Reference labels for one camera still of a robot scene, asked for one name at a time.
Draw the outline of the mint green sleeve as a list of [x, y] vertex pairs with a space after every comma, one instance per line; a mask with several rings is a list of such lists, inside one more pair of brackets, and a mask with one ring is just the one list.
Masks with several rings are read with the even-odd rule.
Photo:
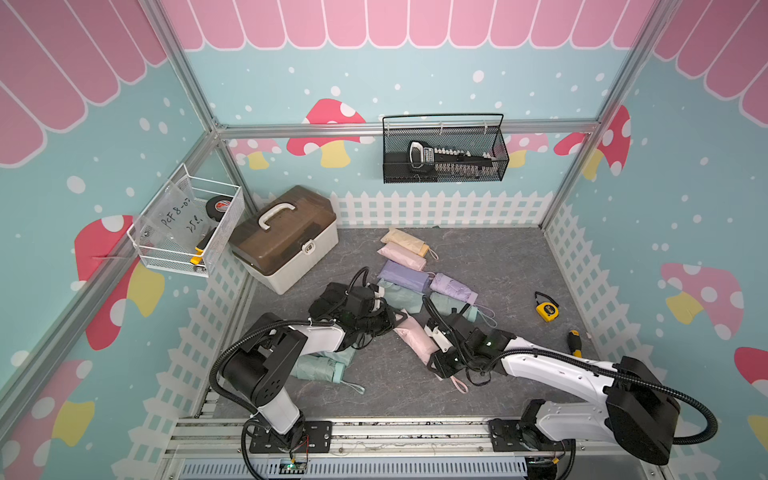
[[342, 351], [337, 351], [337, 352], [330, 352], [330, 351], [317, 352], [316, 356], [329, 358], [335, 362], [343, 364], [345, 367], [349, 367], [356, 352], [357, 350], [355, 348], [349, 347], [347, 349], [344, 349]]
[[395, 310], [405, 310], [409, 314], [418, 314], [423, 308], [423, 295], [386, 280], [378, 285], [384, 289], [384, 299]]

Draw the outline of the mint green sleeved umbrella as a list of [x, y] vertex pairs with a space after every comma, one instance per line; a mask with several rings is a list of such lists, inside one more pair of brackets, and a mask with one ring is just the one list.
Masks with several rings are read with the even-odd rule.
[[[437, 311], [443, 317], [451, 314], [453, 310], [456, 310], [456, 312], [459, 313], [467, 305], [466, 302], [462, 302], [460, 300], [454, 299], [452, 297], [446, 296], [438, 292], [432, 292], [429, 295], [429, 299], [431, 300], [432, 304], [437, 309]], [[475, 322], [477, 320], [478, 313], [479, 313], [478, 309], [475, 306], [470, 305], [464, 311], [463, 316], [468, 321]]]

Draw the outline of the pink sleeved umbrella front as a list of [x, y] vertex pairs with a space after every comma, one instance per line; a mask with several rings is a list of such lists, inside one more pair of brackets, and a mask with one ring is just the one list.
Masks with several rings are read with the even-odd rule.
[[395, 319], [397, 320], [397, 324], [394, 327], [395, 333], [409, 346], [419, 360], [427, 366], [432, 355], [436, 352], [441, 352], [438, 344], [407, 310], [395, 311]]

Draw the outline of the pink sleeved umbrella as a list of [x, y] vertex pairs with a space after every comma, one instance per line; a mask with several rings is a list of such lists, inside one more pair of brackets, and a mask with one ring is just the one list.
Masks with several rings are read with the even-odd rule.
[[394, 243], [386, 243], [377, 251], [377, 253], [389, 261], [395, 262], [414, 271], [423, 271], [427, 264], [427, 260], [425, 258]]
[[395, 333], [409, 346], [419, 360], [427, 366], [432, 355], [436, 352], [441, 352], [438, 344], [407, 310], [395, 311], [395, 319], [397, 320], [397, 324], [394, 327]]

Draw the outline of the lilac sleeve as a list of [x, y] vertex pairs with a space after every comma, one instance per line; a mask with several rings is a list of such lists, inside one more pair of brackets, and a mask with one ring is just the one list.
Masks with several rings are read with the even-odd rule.
[[381, 280], [419, 293], [425, 292], [431, 282], [429, 273], [410, 269], [391, 260], [384, 264], [378, 277]]

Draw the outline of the lilac sleeved umbrella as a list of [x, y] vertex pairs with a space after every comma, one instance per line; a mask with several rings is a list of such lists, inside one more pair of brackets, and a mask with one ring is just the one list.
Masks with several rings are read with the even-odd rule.
[[494, 318], [495, 313], [486, 306], [477, 304], [478, 293], [465, 284], [455, 280], [443, 273], [436, 273], [430, 283], [430, 289], [443, 295], [447, 295], [458, 301], [463, 301], [472, 306], [478, 307], [480, 312], [489, 318]]

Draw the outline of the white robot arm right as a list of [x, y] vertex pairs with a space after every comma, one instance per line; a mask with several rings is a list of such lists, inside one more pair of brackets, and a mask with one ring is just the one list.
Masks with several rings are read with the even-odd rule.
[[436, 346], [428, 367], [446, 378], [462, 371], [475, 386], [493, 375], [546, 384], [575, 403], [531, 400], [517, 422], [530, 450], [578, 440], [612, 442], [646, 463], [666, 465], [675, 445], [696, 445], [718, 431], [714, 413], [667, 387], [640, 360], [584, 359], [541, 347], [504, 330], [483, 331], [459, 313], [432, 316], [424, 328]]

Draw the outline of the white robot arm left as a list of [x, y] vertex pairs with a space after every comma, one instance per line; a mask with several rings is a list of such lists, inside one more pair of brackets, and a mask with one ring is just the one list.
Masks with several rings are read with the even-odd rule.
[[247, 410], [250, 421], [264, 427], [285, 451], [295, 450], [308, 437], [305, 416], [285, 390], [298, 360], [363, 349], [395, 327], [384, 288], [370, 282], [368, 274], [363, 267], [347, 283], [329, 283], [306, 319], [263, 314], [213, 362], [211, 389]]

